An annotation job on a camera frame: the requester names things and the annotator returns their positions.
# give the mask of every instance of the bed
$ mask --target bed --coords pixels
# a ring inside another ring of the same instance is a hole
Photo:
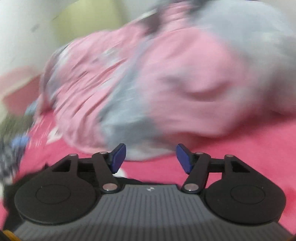
[[[17,178],[40,170],[46,163],[52,165],[70,153],[89,157],[68,146],[59,134],[53,112],[42,116],[30,131],[30,142],[20,165]],[[224,139],[204,139],[198,150],[214,158],[234,154],[280,186],[286,194],[287,204],[280,223],[290,232],[296,232],[296,120],[275,117],[265,124],[248,123]],[[145,162],[126,161],[118,176],[140,181],[175,183],[181,185],[187,175],[174,155]],[[207,185],[221,175],[209,176]],[[0,207],[0,226],[7,212]]]

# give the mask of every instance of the gray ribbed surface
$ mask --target gray ribbed surface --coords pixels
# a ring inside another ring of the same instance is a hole
[[[291,236],[276,223],[243,227],[220,220],[197,195],[175,185],[126,185],[118,194],[104,195],[80,220],[61,226],[25,222],[15,234],[22,241],[284,241]]]

